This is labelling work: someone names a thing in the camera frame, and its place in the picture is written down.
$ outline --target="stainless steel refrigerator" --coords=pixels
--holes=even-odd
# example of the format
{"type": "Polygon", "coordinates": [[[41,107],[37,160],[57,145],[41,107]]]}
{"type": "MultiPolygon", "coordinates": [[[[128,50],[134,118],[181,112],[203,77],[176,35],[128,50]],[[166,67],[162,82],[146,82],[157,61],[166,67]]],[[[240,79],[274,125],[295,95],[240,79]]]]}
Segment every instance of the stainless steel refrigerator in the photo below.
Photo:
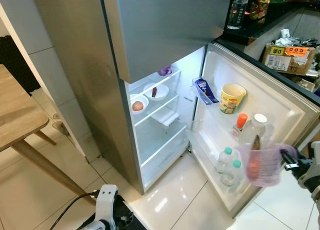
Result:
{"type": "Polygon", "coordinates": [[[231,134],[239,113],[264,114],[270,139],[296,147],[317,124],[311,94],[214,40],[230,0],[35,1],[101,154],[142,194],[189,149],[235,217],[261,189],[245,178],[226,187],[214,168],[239,145],[231,134]],[[198,77],[217,98],[228,83],[247,95],[222,113],[197,97],[198,77]]]}

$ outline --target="kitchen counter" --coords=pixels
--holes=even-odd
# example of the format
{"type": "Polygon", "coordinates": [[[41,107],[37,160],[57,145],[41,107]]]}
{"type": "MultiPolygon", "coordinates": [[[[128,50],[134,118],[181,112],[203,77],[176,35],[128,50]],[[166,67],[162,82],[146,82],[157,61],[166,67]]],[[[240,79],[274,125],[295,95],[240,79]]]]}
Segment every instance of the kitchen counter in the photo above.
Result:
{"type": "MultiPolygon", "coordinates": [[[[247,12],[250,12],[253,2],[254,0],[249,0],[247,12]]],[[[249,14],[245,15],[242,28],[225,28],[221,39],[248,46],[285,19],[293,18],[304,8],[319,11],[320,0],[271,0],[266,16],[252,20],[249,14]]]]}

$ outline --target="white tile floor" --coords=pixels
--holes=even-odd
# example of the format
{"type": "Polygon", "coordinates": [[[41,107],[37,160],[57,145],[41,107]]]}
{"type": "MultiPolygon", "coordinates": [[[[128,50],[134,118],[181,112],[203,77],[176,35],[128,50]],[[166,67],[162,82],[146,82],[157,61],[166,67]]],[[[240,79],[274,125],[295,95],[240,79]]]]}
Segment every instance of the white tile floor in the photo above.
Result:
{"type": "MultiPolygon", "coordinates": [[[[41,90],[33,97],[52,117],[55,112],[41,90]]],[[[227,216],[212,187],[190,154],[184,154],[141,196],[103,158],[88,164],[67,137],[51,127],[27,141],[86,191],[116,184],[119,194],[151,230],[317,230],[318,210],[305,189],[288,172],[279,185],[267,188],[236,219],[227,216]]],[[[0,153],[0,230],[48,230],[75,194],[51,179],[11,148],[0,153]]],[[[79,200],[56,230],[76,229],[95,211],[79,200]]]]}

